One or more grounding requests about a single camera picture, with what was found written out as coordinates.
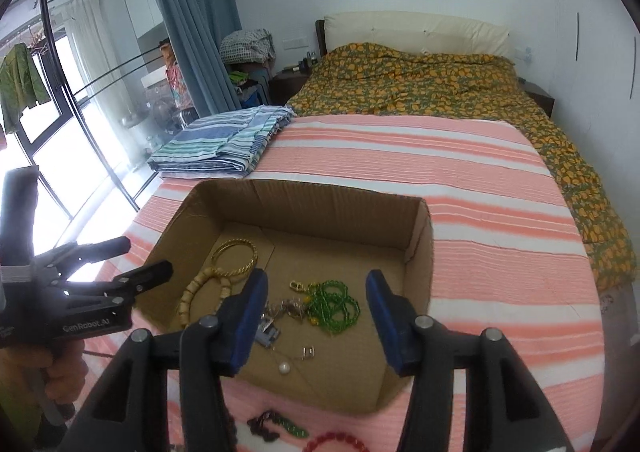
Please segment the left hand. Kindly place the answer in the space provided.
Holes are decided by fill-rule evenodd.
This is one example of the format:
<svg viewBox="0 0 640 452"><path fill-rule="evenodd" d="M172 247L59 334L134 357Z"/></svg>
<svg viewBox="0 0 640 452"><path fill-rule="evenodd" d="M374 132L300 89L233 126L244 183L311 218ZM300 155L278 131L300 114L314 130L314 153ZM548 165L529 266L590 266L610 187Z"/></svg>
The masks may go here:
<svg viewBox="0 0 640 452"><path fill-rule="evenodd" d="M55 403L67 404L76 401L86 383L88 366L82 354L85 342L66 342L55 356L41 346L21 345L1 350L1 386L6 387L18 401L35 404L36 398L29 387L25 371L34 368L46 372L44 393Z"/></svg>

